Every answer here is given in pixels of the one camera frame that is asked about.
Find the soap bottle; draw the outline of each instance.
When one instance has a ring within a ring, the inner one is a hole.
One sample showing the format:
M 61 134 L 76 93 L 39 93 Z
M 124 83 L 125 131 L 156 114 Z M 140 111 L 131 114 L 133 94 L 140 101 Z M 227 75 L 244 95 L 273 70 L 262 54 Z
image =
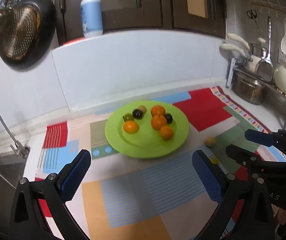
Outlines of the soap bottle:
M 101 0 L 82 0 L 81 18 L 85 38 L 102 35 Z

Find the electrical outlet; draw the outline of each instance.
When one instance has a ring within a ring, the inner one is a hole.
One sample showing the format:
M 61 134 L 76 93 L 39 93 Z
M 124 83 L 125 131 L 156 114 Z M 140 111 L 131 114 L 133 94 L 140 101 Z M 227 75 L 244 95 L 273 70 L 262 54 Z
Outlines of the electrical outlet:
M 286 55 L 281 51 L 281 48 L 279 48 L 279 57 L 277 59 L 277 62 L 280 63 L 281 59 L 286 61 Z

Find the dark wooden cabinet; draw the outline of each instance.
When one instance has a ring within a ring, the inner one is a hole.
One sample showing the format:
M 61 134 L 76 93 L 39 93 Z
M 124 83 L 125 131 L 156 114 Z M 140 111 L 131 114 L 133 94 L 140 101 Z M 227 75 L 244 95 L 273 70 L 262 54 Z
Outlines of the dark wooden cabinet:
M 172 27 L 225 38 L 224 5 L 224 0 L 172 0 Z
M 83 36 L 82 0 L 54 0 L 59 44 Z M 101 0 L 104 32 L 163 28 L 225 38 L 224 0 Z

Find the kitchen sink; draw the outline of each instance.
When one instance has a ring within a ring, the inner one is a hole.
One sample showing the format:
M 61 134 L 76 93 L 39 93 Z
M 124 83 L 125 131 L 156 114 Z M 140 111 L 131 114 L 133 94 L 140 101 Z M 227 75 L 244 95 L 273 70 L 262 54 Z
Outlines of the kitchen sink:
M 4 161 L 0 157 L 0 238 L 8 239 L 9 217 L 12 208 L 12 202 L 19 180 L 23 176 L 26 159 L 17 156 L 6 156 Z

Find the stainless steel pot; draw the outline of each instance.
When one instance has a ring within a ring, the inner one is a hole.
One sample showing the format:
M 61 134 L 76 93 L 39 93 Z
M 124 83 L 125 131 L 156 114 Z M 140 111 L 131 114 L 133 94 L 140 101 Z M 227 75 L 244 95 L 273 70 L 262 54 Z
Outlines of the stainless steel pot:
M 258 42 L 260 44 L 256 43 L 250 43 L 250 52 L 252 55 L 255 55 L 260 58 L 266 58 L 267 56 L 267 49 L 264 47 L 266 40 L 263 38 L 258 38 Z
M 235 72 L 236 82 L 233 86 L 234 92 L 244 100 L 254 105 L 264 102 L 266 87 L 259 80 L 248 77 L 242 73 Z

